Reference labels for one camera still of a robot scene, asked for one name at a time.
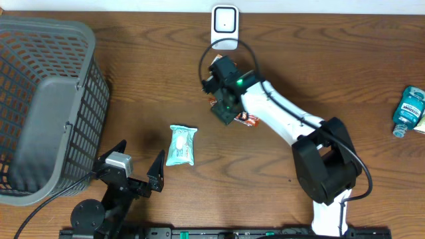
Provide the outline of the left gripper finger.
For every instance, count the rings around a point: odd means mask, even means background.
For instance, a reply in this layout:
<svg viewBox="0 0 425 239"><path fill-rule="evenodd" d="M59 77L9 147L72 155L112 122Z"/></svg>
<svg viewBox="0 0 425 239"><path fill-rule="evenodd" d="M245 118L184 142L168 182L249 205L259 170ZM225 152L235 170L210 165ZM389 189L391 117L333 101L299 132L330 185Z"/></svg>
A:
<svg viewBox="0 0 425 239"><path fill-rule="evenodd" d="M127 141L125 139L121 140L117 145L111 148L109 151L105 152L103 155L99 156L98 160L105 163L106 158L113 152L124 153L126 149Z"/></svg>
<svg viewBox="0 0 425 239"><path fill-rule="evenodd" d="M161 150L147 172L151 190L161 192L164 186L164 159L165 151Z"/></svg>

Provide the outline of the red chocolate bar wrapper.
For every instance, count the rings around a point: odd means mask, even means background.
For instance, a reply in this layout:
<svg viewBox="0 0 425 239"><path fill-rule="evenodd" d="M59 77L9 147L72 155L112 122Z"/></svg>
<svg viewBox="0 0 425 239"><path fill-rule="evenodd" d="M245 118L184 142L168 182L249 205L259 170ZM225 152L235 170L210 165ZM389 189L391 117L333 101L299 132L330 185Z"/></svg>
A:
<svg viewBox="0 0 425 239"><path fill-rule="evenodd" d="M215 98L209 98L209 104L211 105L211 112L225 125L237 121L249 127L257 127L260 122L258 117L247 112L241 112L236 115L235 113L219 110L218 106L215 106L217 104Z"/></svg>

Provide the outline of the light blue tissue pack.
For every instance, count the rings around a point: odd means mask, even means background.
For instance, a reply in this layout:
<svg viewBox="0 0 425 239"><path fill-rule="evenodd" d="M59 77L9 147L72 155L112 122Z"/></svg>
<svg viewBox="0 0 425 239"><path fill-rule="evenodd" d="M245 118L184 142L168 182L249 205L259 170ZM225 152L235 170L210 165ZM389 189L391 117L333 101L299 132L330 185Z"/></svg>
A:
<svg viewBox="0 0 425 239"><path fill-rule="evenodd" d="M182 125L170 125L172 130L171 144L169 147L166 166L195 164L193 140L197 128Z"/></svg>

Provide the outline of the blue mouthwash bottle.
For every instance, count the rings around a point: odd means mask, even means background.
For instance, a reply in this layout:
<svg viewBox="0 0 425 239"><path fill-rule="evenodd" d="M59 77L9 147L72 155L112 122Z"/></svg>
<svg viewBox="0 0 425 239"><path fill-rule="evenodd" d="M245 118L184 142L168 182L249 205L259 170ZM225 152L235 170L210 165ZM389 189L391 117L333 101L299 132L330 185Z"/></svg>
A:
<svg viewBox="0 0 425 239"><path fill-rule="evenodd" d="M408 86L402 93L401 101L393 115L395 127L392 134L403 138L408 130L413 130L424 112L424 91Z"/></svg>

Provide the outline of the small orange snack box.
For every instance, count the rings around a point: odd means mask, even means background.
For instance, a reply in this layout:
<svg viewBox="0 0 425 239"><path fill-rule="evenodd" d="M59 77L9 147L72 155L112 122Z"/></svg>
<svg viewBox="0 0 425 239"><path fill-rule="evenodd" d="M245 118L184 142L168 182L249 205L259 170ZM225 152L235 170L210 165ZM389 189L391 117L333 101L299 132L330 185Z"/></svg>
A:
<svg viewBox="0 0 425 239"><path fill-rule="evenodd" d="M215 63L217 60L221 59L222 57L223 55L221 54L216 55L213 61L211 62L211 64Z"/></svg>

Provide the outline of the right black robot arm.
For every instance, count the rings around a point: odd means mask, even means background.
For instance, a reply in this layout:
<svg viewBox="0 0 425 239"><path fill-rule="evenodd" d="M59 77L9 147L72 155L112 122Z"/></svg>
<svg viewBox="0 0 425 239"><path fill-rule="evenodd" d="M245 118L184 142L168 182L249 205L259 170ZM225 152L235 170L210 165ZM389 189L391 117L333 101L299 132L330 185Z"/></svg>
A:
<svg viewBox="0 0 425 239"><path fill-rule="evenodd" d="M217 55L209 72L203 86L216 100L211 108L214 115L228 125L242 114L252 114L288 143L298 182L313 201L313 232L344 235L347 203L362 167L343 122L303 111L269 81L259 80L255 71L241 73L227 56Z"/></svg>

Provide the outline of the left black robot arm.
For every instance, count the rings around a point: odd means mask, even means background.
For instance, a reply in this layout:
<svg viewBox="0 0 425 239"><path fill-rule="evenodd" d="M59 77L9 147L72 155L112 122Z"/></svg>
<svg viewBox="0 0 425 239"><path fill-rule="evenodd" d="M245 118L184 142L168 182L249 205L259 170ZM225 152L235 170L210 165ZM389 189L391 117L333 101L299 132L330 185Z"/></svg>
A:
<svg viewBox="0 0 425 239"><path fill-rule="evenodd" d="M95 179L107 185L102 200L86 199L78 203L70 216L71 229L61 230L60 238L136 238L137 230L125 225L132 202L149 198L164 187L165 152L161 150L147 172L148 181L131 177L133 164L125 154L126 140L120 141L95 162Z"/></svg>

